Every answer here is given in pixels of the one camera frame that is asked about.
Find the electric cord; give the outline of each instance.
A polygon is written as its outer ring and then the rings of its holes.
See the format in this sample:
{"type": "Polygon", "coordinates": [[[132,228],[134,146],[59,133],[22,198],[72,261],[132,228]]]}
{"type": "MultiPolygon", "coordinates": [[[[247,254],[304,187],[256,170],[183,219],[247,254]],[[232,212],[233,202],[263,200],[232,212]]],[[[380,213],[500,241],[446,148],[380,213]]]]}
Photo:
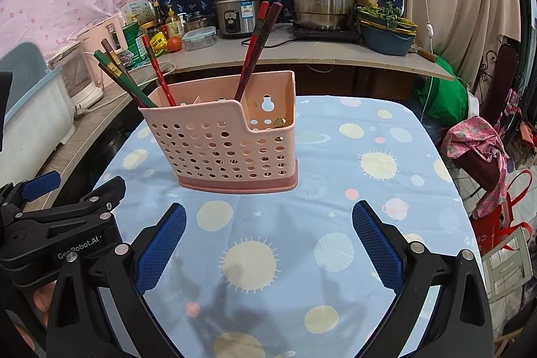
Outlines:
{"type": "MultiPolygon", "coordinates": [[[[146,66],[150,66],[151,63],[147,63],[147,64],[142,64],[141,66],[138,66],[136,69],[133,69],[131,70],[131,72],[133,72],[134,70],[137,70],[139,68],[142,68],[142,67],[146,67],[146,66]]],[[[163,72],[163,76],[168,76],[172,73],[175,72],[175,64],[173,62],[170,62],[170,61],[166,61],[166,62],[163,62],[162,65],[159,64],[159,66],[162,68],[163,66],[166,66],[166,65],[170,65],[172,68],[171,70],[167,71],[167,72],[163,72]]],[[[149,75],[144,81],[142,81],[140,84],[137,84],[138,87],[143,87],[149,83],[152,83],[153,81],[155,81],[157,79],[157,76],[155,75],[155,73],[152,73],[151,75],[149,75]]],[[[86,109],[86,108],[81,108],[80,106],[76,106],[75,107],[75,118],[80,118],[82,116],[85,116],[86,114],[91,114],[92,112],[95,112],[95,111],[98,111],[108,105],[110,105],[111,103],[117,101],[118,99],[121,99],[121,98],[124,98],[125,96],[127,96],[128,93],[127,92],[123,92],[119,95],[117,95],[116,97],[110,99],[109,101],[106,101],[96,107],[92,107],[90,109],[86,109]]]]}
{"type": "Polygon", "coordinates": [[[317,73],[330,73],[332,70],[334,70],[334,65],[333,64],[330,66],[329,70],[318,70],[316,68],[311,67],[309,64],[306,64],[306,66],[308,66],[311,70],[313,70],[314,72],[317,72],[317,73]]]}
{"type": "MultiPolygon", "coordinates": [[[[296,38],[289,38],[289,40],[285,40],[283,42],[273,44],[271,46],[265,45],[265,46],[263,46],[263,48],[264,49],[278,48],[279,46],[283,46],[284,44],[294,42],[295,40],[296,40],[296,38]]],[[[243,45],[243,46],[248,46],[249,44],[250,44],[250,39],[249,38],[246,38],[246,40],[241,41],[241,45],[243,45]]]]}
{"type": "MultiPolygon", "coordinates": [[[[427,0],[425,0],[425,12],[427,14],[427,35],[429,36],[429,43],[431,45],[431,53],[433,52],[433,25],[431,25],[431,19],[429,17],[429,3],[427,0]]],[[[431,90],[433,88],[433,78],[431,78],[431,84],[429,85],[429,92],[427,93],[427,99],[425,99],[425,104],[423,105],[423,111],[422,116],[420,117],[420,123],[423,122],[423,115],[425,114],[425,109],[427,108],[427,104],[429,103],[429,98],[431,97],[431,90]]]]}

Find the table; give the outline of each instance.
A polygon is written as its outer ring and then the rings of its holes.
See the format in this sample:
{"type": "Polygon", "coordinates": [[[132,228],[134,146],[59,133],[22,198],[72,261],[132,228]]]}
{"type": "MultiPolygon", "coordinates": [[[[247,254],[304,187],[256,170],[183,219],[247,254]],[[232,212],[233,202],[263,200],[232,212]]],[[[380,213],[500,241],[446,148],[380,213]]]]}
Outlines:
{"type": "MultiPolygon", "coordinates": [[[[277,25],[270,34],[267,46],[284,42],[293,37],[292,26],[277,25]]],[[[212,46],[197,51],[182,50],[166,54],[159,61],[170,61],[179,70],[198,70],[214,67],[242,66],[246,55],[246,46],[242,39],[225,39],[217,37],[212,46]]],[[[266,48],[261,53],[257,64],[334,64],[340,66],[363,66],[380,69],[397,70],[423,76],[453,81],[454,78],[438,64],[427,61],[418,54],[409,53],[405,57],[395,57],[377,53],[366,48],[362,43],[329,43],[316,41],[296,41],[266,48]]]]}
{"type": "MultiPolygon", "coordinates": [[[[455,185],[405,107],[298,96],[296,156],[299,185],[290,192],[196,192],[178,185],[142,122],[99,181],[126,181],[114,210],[126,242],[172,202],[186,209],[186,231],[144,296],[186,358],[354,357],[395,296],[352,227],[361,199],[409,241],[449,255],[470,248],[480,262],[455,185]]],[[[437,292],[431,289],[404,353],[417,347],[437,292]]],[[[109,316],[133,353],[117,316],[109,316]]]]}

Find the red chopstick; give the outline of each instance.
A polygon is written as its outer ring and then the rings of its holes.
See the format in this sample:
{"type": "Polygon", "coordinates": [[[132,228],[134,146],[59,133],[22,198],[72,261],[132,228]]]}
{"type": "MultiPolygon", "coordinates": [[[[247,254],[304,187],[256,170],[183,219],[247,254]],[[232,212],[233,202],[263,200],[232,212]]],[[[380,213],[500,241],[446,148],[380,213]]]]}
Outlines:
{"type": "Polygon", "coordinates": [[[149,55],[151,66],[153,66],[153,70],[155,71],[157,75],[158,82],[160,82],[160,86],[162,87],[162,90],[164,91],[164,94],[166,95],[168,103],[170,103],[170,107],[176,107],[177,104],[175,103],[174,97],[170,93],[170,88],[166,84],[164,75],[162,75],[162,71],[160,70],[160,67],[158,65],[157,57],[155,57],[155,53],[153,52],[153,48],[151,47],[149,36],[147,34],[143,34],[142,40],[143,40],[143,45],[146,47],[147,54],[149,55]]]}
{"type": "Polygon", "coordinates": [[[250,42],[248,44],[248,51],[246,52],[246,57],[244,57],[244,64],[242,65],[241,75],[243,75],[246,69],[246,65],[248,65],[248,61],[250,60],[250,56],[252,55],[253,46],[255,45],[257,41],[257,37],[259,36],[259,32],[261,31],[261,27],[263,26],[263,21],[265,20],[267,11],[269,11],[269,3],[267,1],[261,2],[261,6],[259,7],[259,12],[257,13],[256,26],[254,27],[252,36],[250,37],[250,42]]]}
{"type": "Polygon", "coordinates": [[[248,59],[248,64],[241,74],[241,79],[239,80],[237,92],[235,93],[234,97],[236,101],[241,101],[246,85],[252,76],[253,69],[256,67],[257,61],[259,60],[261,52],[267,43],[272,27],[276,23],[283,7],[284,6],[280,2],[273,2],[268,11],[265,20],[263,21],[261,30],[259,31],[259,35],[256,38],[256,42],[253,45],[250,58],[248,59]]]}

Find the yellow package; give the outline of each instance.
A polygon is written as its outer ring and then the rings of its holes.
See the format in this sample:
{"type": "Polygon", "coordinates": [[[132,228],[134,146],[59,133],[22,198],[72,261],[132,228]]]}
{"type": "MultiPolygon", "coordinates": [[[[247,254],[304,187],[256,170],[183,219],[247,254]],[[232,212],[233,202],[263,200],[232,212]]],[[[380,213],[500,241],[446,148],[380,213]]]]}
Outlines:
{"type": "Polygon", "coordinates": [[[157,33],[150,40],[151,47],[155,53],[155,57],[159,57],[163,53],[167,52],[166,45],[167,40],[163,33],[157,33]]]}

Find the blue bowl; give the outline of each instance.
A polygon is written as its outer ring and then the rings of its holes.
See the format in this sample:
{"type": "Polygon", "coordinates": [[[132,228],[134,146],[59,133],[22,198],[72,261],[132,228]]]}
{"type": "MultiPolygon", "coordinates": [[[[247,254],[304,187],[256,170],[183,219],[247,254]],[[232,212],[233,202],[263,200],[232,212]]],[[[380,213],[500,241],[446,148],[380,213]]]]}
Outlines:
{"type": "Polygon", "coordinates": [[[404,57],[414,42],[414,36],[398,34],[388,30],[360,24],[360,31],[365,45],[371,50],[385,55],[404,57]]]}

